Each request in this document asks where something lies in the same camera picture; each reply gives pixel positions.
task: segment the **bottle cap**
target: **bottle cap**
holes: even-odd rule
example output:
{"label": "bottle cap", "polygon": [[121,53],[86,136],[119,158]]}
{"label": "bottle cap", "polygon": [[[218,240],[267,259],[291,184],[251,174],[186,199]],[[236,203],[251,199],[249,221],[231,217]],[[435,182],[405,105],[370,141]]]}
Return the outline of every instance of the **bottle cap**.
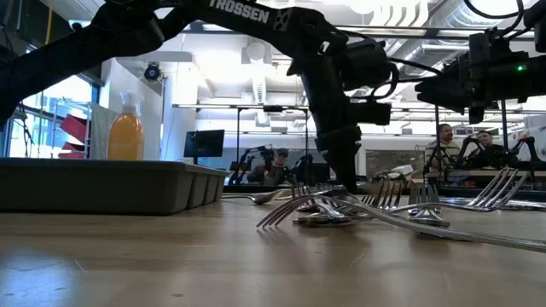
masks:
{"label": "bottle cap", "polygon": [[140,104],[142,101],[144,101],[144,99],[135,95],[135,93],[131,92],[130,90],[124,90],[120,94],[121,101],[123,102],[121,112],[140,116]]}

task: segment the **window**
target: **window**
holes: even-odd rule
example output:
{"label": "window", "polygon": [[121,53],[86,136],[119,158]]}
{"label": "window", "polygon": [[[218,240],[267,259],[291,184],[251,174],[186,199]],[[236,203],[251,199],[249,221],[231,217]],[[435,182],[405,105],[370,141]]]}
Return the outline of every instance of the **window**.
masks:
{"label": "window", "polygon": [[[18,112],[9,125],[8,156],[58,158],[65,142],[81,142],[60,129],[67,115],[87,119],[88,102],[98,102],[99,87],[71,76],[23,100],[26,117]],[[26,125],[31,138],[26,135]]]}

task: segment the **man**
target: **man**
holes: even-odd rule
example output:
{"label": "man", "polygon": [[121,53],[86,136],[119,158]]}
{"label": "man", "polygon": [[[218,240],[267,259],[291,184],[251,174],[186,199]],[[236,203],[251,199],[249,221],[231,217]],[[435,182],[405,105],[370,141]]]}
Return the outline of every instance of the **man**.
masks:
{"label": "man", "polygon": [[475,158],[478,156],[484,156],[485,154],[501,153],[504,152],[504,147],[501,145],[493,144],[493,136],[489,131],[482,130],[478,132],[478,141],[485,151],[476,148],[468,155],[469,158]]}
{"label": "man", "polygon": [[266,169],[265,165],[258,165],[247,175],[247,180],[249,182],[260,182],[264,183],[265,181],[271,182],[274,185],[284,182],[287,178],[284,178],[285,174],[285,164],[288,160],[288,150],[285,148],[279,148],[275,152],[275,159],[271,165],[271,170],[265,174]]}
{"label": "man", "polygon": [[503,150],[503,146],[493,144],[493,136],[489,131],[482,130],[478,132],[479,143],[487,150]]}
{"label": "man", "polygon": [[[448,155],[451,158],[455,159],[461,149],[459,148],[459,145],[453,142],[453,129],[451,128],[450,125],[441,124],[438,127],[438,131],[440,134],[440,147],[442,148],[441,150],[442,170],[445,170],[450,165],[450,160],[448,159]],[[425,150],[425,161],[427,163],[430,160],[432,155],[434,156],[431,163],[430,171],[438,171],[439,163],[438,163],[438,153],[436,152],[436,141],[430,142],[427,145],[427,148]]]}

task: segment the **camera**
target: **camera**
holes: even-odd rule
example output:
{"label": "camera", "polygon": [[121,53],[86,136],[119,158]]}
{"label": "camera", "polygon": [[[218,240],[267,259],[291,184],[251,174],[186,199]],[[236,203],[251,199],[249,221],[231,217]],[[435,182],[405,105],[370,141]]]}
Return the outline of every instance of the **camera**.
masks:
{"label": "camera", "polygon": [[144,71],[144,77],[148,81],[157,81],[161,76],[160,64],[157,62],[148,63],[148,68]]}

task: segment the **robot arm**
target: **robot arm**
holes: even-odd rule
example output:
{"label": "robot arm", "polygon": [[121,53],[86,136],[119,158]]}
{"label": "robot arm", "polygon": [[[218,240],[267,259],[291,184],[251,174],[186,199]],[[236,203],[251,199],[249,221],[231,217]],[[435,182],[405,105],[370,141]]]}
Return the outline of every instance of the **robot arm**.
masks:
{"label": "robot arm", "polygon": [[531,154],[531,161],[533,162],[541,162],[540,158],[538,158],[537,150],[535,149],[535,138],[534,136],[528,136],[528,137],[522,137],[518,140],[518,142],[514,145],[512,149],[510,149],[510,154],[513,156],[517,156],[520,153],[520,149],[523,146],[523,144],[526,144],[529,148],[529,154]]}
{"label": "robot arm", "polygon": [[[167,7],[174,9],[159,20],[154,11]],[[272,9],[244,0],[108,0],[86,28],[0,67],[0,124],[22,99],[115,56],[154,51],[194,20],[261,38],[293,58],[288,74],[302,78],[317,147],[356,191],[354,154],[362,133],[355,114],[366,113],[366,104],[351,104],[344,91],[379,86],[397,70],[381,44],[364,38],[347,45],[348,37],[312,9]],[[390,106],[371,107],[376,120],[388,124]]]}

